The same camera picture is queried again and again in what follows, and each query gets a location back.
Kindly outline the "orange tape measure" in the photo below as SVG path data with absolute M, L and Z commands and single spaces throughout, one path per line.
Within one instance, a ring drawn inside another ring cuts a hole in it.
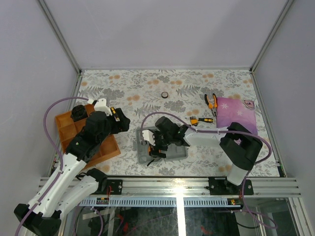
M 166 158 L 165 153 L 162 153 L 160 149 L 152 145 L 149 145 L 148 153 L 149 153 L 149 156 L 152 157 L 152 160 L 149 161 L 149 163 L 147 164 L 147 167 L 150 166 L 153 162 L 156 162 L 157 160 Z

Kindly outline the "grey plastic tool case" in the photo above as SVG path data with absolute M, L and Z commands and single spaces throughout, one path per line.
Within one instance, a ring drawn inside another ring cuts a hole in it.
M 188 157 L 188 151 L 186 147 L 178 147 L 175 144 L 168 146 L 167 151 L 162 151 L 166 154 L 165 158 L 157 157 L 153 158 L 149 156 L 149 142 L 141 140 L 140 128 L 135 131 L 136 139 L 133 142 L 133 149 L 137 152 L 137 160 L 140 165 L 148 165 L 149 163 L 158 163 L 161 161 L 177 161 L 183 160 Z

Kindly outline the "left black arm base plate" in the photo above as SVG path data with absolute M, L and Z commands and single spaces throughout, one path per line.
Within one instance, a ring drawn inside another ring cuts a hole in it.
M 122 179 L 109 179 L 105 186 L 106 195 L 121 195 L 123 189 Z

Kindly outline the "yellow black screwdriver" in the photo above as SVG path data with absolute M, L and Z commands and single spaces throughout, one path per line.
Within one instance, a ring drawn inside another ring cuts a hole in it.
M 112 112 L 112 116 L 114 117 L 115 121 L 116 121 L 116 122 L 119 122 L 119 121 L 120 121 L 120 118 L 119 118 L 119 115 L 118 115 L 118 113 L 116 112 L 115 108 L 114 108 L 114 107 L 111 107 L 110 110 L 111 110 L 111 112 Z

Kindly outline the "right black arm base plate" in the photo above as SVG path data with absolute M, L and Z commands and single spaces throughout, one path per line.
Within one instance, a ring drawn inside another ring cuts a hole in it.
M 209 186 L 206 188 L 213 196 L 242 196 L 242 182 L 240 185 L 235 185 L 229 182 L 226 177 L 208 177 Z M 249 179 L 245 181 L 244 194 L 253 195 L 253 186 Z

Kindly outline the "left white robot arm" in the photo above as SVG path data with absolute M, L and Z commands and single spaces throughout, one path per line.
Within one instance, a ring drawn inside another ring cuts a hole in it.
M 130 119 L 120 108 L 94 111 L 86 118 L 86 124 L 70 141 L 59 165 L 41 190 L 27 203 L 18 204 L 14 214 L 19 220 L 16 235 L 22 227 L 37 236 L 53 236 L 64 217 L 85 197 L 107 190 L 107 175 L 93 168 L 69 192 L 73 179 L 99 152 L 103 141 L 110 135 L 129 130 Z

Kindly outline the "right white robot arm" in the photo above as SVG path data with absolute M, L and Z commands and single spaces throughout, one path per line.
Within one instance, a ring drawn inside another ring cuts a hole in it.
M 166 158 L 170 145 L 178 147 L 220 147 L 232 162 L 224 182 L 225 190 L 235 194 L 242 188 L 242 182 L 252 170 L 263 146 L 262 141 L 237 122 L 223 129 L 198 130 L 190 125 L 178 125 L 162 116 L 155 123 L 155 129 L 141 131 L 143 140 L 149 143 L 149 155 Z

